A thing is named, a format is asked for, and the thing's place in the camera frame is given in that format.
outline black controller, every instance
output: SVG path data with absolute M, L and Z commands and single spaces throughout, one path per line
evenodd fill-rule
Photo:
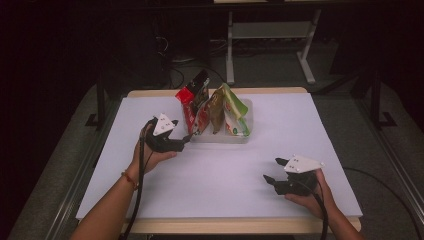
M 154 136 L 153 131 L 156 127 L 156 124 L 158 123 L 158 119 L 154 117 L 149 121 L 149 123 L 151 123 L 153 126 L 150 127 L 146 132 L 146 143 L 155 152 L 182 152 L 184 145 L 187 142 L 190 142 L 192 135 L 187 135 L 181 140 L 169 139 L 169 135 L 171 134 L 172 130 Z M 178 124 L 178 120 L 174 120 L 172 123 L 176 126 Z
M 278 164 L 286 166 L 288 160 L 282 158 L 275 159 Z M 299 196 L 309 196 L 311 191 L 314 191 L 317 186 L 317 178 L 315 171 L 304 173 L 287 173 L 287 181 L 276 181 L 274 178 L 263 175 L 266 182 L 274 186 L 278 195 L 287 193 L 296 194 Z

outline red bracelet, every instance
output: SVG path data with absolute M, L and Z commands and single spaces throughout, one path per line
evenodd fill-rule
M 136 183 L 134 180 L 132 180 L 132 178 L 130 178 L 130 176 L 128 176 L 127 170 L 123 171 L 121 173 L 121 176 L 125 177 L 125 179 L 127 179 L 127 182 L 132 183 L 134 186 L 134 191 L 138 189 L 138 183 Z

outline clear plastic box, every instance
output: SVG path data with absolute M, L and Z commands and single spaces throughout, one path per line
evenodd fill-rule
M 240 101 L 242 101 L 247 107 L 248 111 L 246 115 L 244 116 L 247 127 L 250 130 L 250 135 L 252 135 L 253 130 L 253 104 L 250 99 L 242 99 L 240 98 Z M 249 141 L 249 136 L 234 136 L 231 135 L 227 129 L 225 129 L 225 126 L 221 127 L 221 130 L 213 134 L 213 126 L 211 123 L 208 124 L 206 129 L 203 131 L 201 135 L 194 135 L 191 138 L 191 142 L 196 143 L 231 143 L 231 144 L 244 144 Z

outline snack bag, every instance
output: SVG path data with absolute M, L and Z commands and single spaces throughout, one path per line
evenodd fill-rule
M 209 119 L 213 126 L 213 134 L 218 133 L 224 123 L 224 88 L 221 86 L 208 100 Z
M 224 89 L 223 106 L 227 131 L 235 136 L 249 136 L 250 130 L 244 119 L 249 109 L 237 98 L 226 83 L 222 84 L 222 88 Z
M 199 112 L 209 99 L 209 81 L 208 73 L 202 70 L 175 95 L 181 102 L 185 126 L 189 134 L 201 134 L 209 123 L 209 114 L 204 114 L 207 109 Z

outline table edge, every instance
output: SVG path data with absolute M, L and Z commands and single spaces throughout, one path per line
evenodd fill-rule
M 356 230 L 361 230 L 359 217 L 348 220 Z M 137 219 L 131 229 L 141 234 L 316 234 L 321 231 L 322 220 L 313 217 Z
M 134 90 L 128 93 L 127 97 L 167 97 L 175 96 L 179 89 L 167 90 Z M 302 87 L 276 87 L 276 88 L 231 88 L 235 94 L 272 94 L 272 93 L 307 93 Z

